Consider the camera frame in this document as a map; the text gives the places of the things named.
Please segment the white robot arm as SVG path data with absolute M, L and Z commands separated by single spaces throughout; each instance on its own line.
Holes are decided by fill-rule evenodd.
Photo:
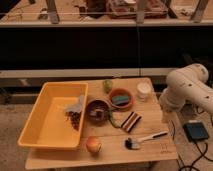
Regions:
M 213 88 L 206 85 L 208 77 L 206 67 L 198 63 L 171 71 L 159 98 L 162 109 L 180 111 L 190 101 L 213 115 Z

